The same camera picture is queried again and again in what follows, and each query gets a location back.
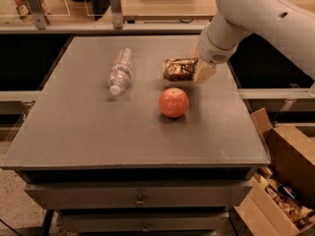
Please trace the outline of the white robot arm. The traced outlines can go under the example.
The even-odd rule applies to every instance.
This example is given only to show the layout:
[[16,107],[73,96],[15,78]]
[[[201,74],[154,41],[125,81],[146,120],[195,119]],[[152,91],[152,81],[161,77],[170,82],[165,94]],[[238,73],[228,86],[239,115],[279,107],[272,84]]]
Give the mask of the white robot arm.
[[315,15],[288,0],[216,0],[218,11],[202,30],[202,60],[224,63],[238,43],[256,33],[315,79]]

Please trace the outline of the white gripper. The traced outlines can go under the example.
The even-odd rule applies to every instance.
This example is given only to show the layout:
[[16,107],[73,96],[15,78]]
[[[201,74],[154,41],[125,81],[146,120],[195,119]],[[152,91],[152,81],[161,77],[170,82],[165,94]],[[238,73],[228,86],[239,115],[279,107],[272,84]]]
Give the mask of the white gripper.
[[206,24],[196,43],[191,58],[202,59],[196,65],[195,84],[202,84],[216,72],[216,65],[226,62],[238,44],[250,31],[227,21],[220,12]]

